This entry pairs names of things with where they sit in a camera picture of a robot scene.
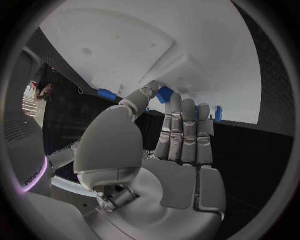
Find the white panel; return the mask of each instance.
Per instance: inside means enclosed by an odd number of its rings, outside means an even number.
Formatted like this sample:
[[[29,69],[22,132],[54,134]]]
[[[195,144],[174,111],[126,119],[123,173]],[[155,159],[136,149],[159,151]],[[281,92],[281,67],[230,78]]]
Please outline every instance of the white panel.
[[[224,120],[258,122],[259,59],[230,1],[69,0],[41,29],[95,88],[124,97],[158,80],[197,104],[210,104],[212,114],[222,106]],[[164,112],[157,99],[150,108]]]

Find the blue clip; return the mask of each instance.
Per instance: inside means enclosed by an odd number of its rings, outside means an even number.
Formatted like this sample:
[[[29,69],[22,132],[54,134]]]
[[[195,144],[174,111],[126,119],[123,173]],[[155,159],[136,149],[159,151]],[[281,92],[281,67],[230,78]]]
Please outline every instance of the blue clip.
[[[111,91],[106,90],[106,89],[99,89],[98,95],[103,98],[110,99],[110,100],[116,100],[116,98],[117,98],[117,95],[115,93],[112,93]]]
[[[216,122],[221,122],[223,118],[223,109],[220,106],[216,107],[215,115],[214,115],[214,120]]]
[[[165,104],[171,101],[171,96],[174,93],[174,91],[167,86],[163,86],[161,89],[159,89],[157,93],[157,98],[160,101],[161,104]]]

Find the white ceiling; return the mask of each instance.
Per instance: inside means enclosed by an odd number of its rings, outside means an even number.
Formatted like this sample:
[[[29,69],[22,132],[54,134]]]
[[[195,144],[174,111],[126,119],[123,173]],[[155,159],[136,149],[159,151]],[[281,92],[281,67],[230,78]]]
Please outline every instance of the white ceiling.
[[[95,89],[120,97],[152,80],[257,124],[261,74],[251,34],[225,0],[68,0],[41,29]],[[164,112],[157,98],[150,108]]]

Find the speaker grille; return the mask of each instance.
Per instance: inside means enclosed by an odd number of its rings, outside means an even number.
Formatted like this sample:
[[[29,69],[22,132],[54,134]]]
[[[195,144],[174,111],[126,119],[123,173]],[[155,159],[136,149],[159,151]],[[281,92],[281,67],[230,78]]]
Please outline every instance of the speaker grille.
[[[36,131],[34,125],[26,120],[12,120],[5,123],[5,138],[9,142],[19,141],[29,137]]]

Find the glowing light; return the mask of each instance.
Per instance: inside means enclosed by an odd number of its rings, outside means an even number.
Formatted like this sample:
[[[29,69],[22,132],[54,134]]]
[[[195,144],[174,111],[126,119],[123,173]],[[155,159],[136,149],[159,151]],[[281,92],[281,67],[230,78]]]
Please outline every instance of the glowing light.
[[[30,182],[28,185],[26,185],[25,187],[22,188],[25,193],[28,192],[30,189],[32,189],[35,185],[37,185],[37,183],[40,181],[42,176],[45,174],[47,168],[48,168],[48,159],[45,157],[45,163],[42,166],[39,175],[37,175],[36,178],[33,179],[32,182]]]

